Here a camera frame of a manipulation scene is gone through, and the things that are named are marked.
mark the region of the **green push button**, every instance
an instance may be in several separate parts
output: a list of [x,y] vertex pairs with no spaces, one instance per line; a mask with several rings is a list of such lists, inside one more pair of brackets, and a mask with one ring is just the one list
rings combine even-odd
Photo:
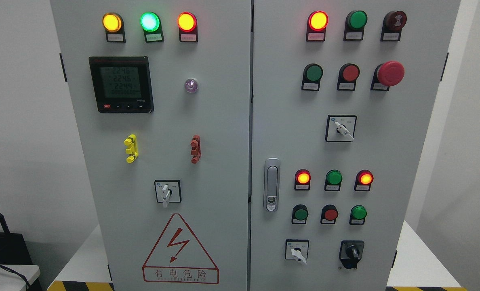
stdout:
[[368,15],[364,11],[353,11],[348,16],[347,24],[351,29],[359,30],[368,22]]
[[331,170],[326,174],[326,180],[330,185],[338,185],[342,181],[342,175],[337,170]]
[[318,65],[311,65],[306,70],[306,77],[310,81],[317,81],[323,77],[323,69]]
[[297,220],[305,220],[308,217],[308,211],[299,209],[294,213],[294,217],[296,217]]
[[368,212],[366,211],[366,208],[362,205],[357,205],[351,210],[351,216],[353,216],[354,219],[364,219],[367,215]]

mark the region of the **white wall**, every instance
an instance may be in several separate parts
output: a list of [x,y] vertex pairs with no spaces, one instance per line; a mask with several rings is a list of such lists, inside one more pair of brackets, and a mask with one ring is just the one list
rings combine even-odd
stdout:
[[480,1],[417,233],[462,286],[480,291]]
[[44,287],[97,224],[48,0],[0,0],[0,212]]
[[452,95],[456,86],[457,75],[465,52],[468,34],[472,25],[475,8],[478,0],[461,0],[459,11],[454,25],[454,32],[448,47],[449,58],[445,66],[443,81],[440,82],[432,116],[430,117],[429,128],[423,151],[419,159],[418,170],[414,185],[412,186],[411,198],[408,203],[405,220],[416,230],[419,217],[423,210],[423,203],[427,195],[427,188],[430,183],[434,162],[438,156],[439,144],[443,129],[445,128],[448,108],[452,101]]

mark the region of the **lcd display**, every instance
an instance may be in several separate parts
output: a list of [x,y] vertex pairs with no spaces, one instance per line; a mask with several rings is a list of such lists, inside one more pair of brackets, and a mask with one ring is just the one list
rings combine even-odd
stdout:
[[141,99],[137,67],[101,67],[105,98]]

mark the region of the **illuminated yellow light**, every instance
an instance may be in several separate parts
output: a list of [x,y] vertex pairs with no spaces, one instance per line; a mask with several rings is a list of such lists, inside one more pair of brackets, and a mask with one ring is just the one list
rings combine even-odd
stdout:
[[177,17],[177,24],[182,31],[190,32],[197,26],[197,20],[193,14],[183,12]]
[[103,28],[109,32],[122,29],[122,18],[116,13],[106,13],[102,18]]
[[373,181],[373,175],[366,173],[362,175],[359,180],[361,184],[364,184],[364,185],[370,184]]
[[301,184],[306,184],[308,181],[310,181],[310,175],[307,173],[301,173],[297,176],[297,182]]
[[315,31],[325,29],[328,24],[328,15],[324,11],[316,11],[310,15],[308,25]]

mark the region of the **red triangle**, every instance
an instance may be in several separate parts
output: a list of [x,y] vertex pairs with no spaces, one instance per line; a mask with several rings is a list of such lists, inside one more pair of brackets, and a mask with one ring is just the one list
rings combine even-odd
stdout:
[[166,223],[142,269],[145,282],[219,282],[217,265],[179,213],[172,214]]

